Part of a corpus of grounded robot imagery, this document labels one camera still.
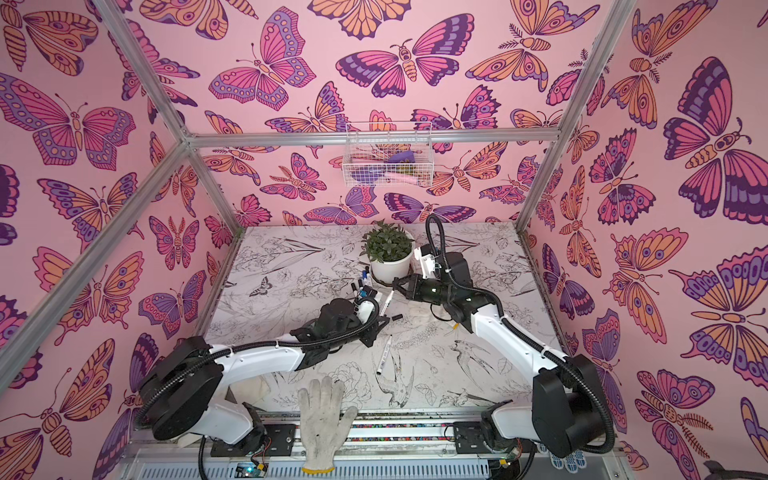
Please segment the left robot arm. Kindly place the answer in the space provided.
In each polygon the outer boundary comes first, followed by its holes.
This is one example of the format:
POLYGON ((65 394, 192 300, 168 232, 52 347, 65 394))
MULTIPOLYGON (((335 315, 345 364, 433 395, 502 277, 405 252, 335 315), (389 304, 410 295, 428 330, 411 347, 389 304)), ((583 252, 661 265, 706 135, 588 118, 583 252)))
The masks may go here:
POLYGON ((308 369, 348 343, 370 348, 389 323, 371 297, 336 298, 321 307, 317 318, 281 338, 214 346, 201 336, 190 337, 143 377, 143 406, 134 428, 149 429, 158 441, 195 433, 237 444, 257 430, 258 420, 243 405, 215 401, 230 385, 308 369))

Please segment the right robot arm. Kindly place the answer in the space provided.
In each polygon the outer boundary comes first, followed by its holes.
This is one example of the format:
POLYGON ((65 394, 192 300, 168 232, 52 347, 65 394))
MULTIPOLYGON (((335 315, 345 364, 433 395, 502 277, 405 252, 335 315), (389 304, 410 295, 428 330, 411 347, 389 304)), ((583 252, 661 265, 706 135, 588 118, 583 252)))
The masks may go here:
POLYGON ((577 450, 613 450, 613 414, 591 360, 550 348, 504 314, 501 301, 488 290, 419 274, 395 279, 393 289, 410 301, 442 307, 526 377, 532 393, 529 406, 505 403, 484 413, 488 442, 529 440, 558 457, 577 450))

